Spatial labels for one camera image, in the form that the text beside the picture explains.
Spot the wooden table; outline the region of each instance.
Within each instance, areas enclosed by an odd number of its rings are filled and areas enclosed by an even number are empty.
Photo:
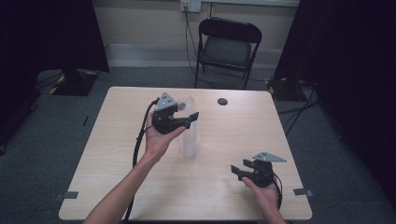
[[[132,168],[136,137],[149,103],[166,91],[177,99],[194,98],[201,149],[193,159],[179,153],[178,139],[169,146],[135,196],[130,219],[139,220],[260,220],[254,195],[231,173],[233,164],[249,170],[242,159],[266,151],[287,160],[273,162],[283,184],[280,209],[288,220],[312,216],[305,195],[293,190],[303,184],[266,91],[224,91],[113,87],[108,91],[91,136],[64,199],[61,219],[82,220]],[[228,100],[219,105],[218,99]],[[140,147],[139,158],[145,149]]]

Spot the wall baseboard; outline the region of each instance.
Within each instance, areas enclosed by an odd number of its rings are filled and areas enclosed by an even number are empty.
[[[195,67],[194,49],[180,46],[142,46],[128,44],[106,44],[108,65],[110,67]],[[257,52],[253,67],[276,68],[282,49],[261,49]]]

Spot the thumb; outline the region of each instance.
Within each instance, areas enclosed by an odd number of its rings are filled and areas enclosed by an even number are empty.
[[[251,181],[251,179],[247,177],[242,177],[242,181],[245,183],[245,185],[250,188],[251,190],[254,190],[254,188],[257,188],[257,186]]]
[[[184,127],[184,126],[178,127],[171,133],[168,133],[167,136],[168,136],[169,140],[172,141],[173,139],[175,139],[176,137],[181,135],[185,130],[186,130],[186,127]]]

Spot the black curtain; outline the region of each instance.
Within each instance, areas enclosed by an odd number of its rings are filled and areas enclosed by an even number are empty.
[[[64,67],[109,72],[92,1],[0,0],[0,143],[38,74]]]
[[[343,140],[396,207],[395,12],[391,0],[301,0],[276,71],[318,83]]]

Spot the transparent cylinder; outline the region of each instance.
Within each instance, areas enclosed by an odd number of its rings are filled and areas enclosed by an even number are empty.
[[[194,99],[189,95],[184,95],[177,100],[179,105],[178,117],[187,118],[189,115],[197,112]],[[200,150],[200,134],[198,132],[198,120],[191,123],[189,129],[184,131],[179,139],[180,153],[185,158],[195,157]]]

